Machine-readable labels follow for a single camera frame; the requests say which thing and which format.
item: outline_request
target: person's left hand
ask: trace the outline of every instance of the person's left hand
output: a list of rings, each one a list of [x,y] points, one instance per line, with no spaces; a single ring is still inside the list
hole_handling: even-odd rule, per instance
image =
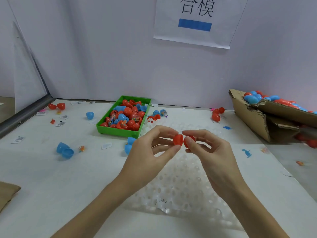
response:
[[[162,138],[172,139],[177,134],[178,132],[172,128],[157,125],[133,143],[129,156],[116,178],[125,184],[130,195],[151,182],[180,150],[180,145],[174,145],[171,140]],[[154,156],[162,151],[164,153],[160,156]]]

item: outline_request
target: hand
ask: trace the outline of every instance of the hand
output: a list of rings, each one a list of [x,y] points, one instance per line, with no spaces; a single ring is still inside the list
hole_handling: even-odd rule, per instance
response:
[[[172,128],[157,125],[133,143],[129,156],[116,178],[126,184],[130,195],[151,182],[180,150],[180,145],[174,145],[171,140],[162,138],[172,139],[177,134],[178,132]],[[162,151],[164,153],[159,157],[154,156]]]
[[[198,144],[186,137],[187,153],[193,153],[200,159],[209,182],[216,193],[225,201],[230,198],[232,191],[245,188],[247,185],[238,168],[236,158],[229,142],[219,138],[208,130],[185,130],[184,135],[195,136]]]

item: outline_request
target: clear plastic egg tray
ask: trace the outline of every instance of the clear plastic egg tray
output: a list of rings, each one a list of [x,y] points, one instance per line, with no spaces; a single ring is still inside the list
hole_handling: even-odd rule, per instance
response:
[[[208,129],[221,137],[221,132],[210,127],[169,124],[168,118],[146,123],[141,135],[161,124],[178,132],[186,129]],[[125,207],[141,212],[166,214],[175,217],[199,215],[209,222],[230,229],[243,230],[229,206],[213,190],[199,158],[181,150],[144,188],[132,195]]]

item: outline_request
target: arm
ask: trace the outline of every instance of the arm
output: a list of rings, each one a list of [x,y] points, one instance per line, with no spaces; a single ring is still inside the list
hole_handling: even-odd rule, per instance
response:
[[[51,238],[92,238],[109,215],[139,189],[147,185],[180,150],[173,142],[178,132],[157,125],[132,145],[119,175],[86,208],[65,224]],[[159,157],[154,154],[164,153]]]
[[[251,238],[289,238],[245,183],[230,144],[207,130],[186,130],[187,153],[196,154],[212,188],[230,206]]]

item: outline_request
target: person's right hand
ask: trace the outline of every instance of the person's right hand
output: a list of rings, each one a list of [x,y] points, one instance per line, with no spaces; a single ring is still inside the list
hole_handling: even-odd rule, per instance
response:
[[[200,159],[212,188],[225,201],[232,192],[247,187],[238,168],[236,158],[229,142],[209,132],[208,130],[185,130],[183,135],[194,136],[198,144],[186,137],[187,153],[193,153]]]

